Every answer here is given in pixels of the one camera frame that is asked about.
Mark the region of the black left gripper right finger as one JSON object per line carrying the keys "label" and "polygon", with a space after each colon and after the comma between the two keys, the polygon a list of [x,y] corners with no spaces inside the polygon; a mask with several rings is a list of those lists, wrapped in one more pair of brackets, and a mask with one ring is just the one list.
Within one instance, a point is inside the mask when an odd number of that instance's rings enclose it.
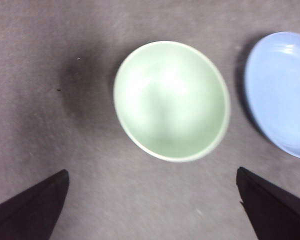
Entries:
{"label": "black left gripper right finger", "polygon": [[244,167],[236,172],[241,204],[259,240],[300,240],[300,198]]}

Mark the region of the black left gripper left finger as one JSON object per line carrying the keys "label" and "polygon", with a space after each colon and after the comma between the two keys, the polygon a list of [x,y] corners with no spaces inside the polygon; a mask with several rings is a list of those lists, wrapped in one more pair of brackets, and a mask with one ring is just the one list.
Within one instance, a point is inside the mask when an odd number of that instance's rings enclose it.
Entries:
{"label": "black left gripper left finger", "polygon": [[0,204],[0,240],[48,240],[70,185],[63,169]]}

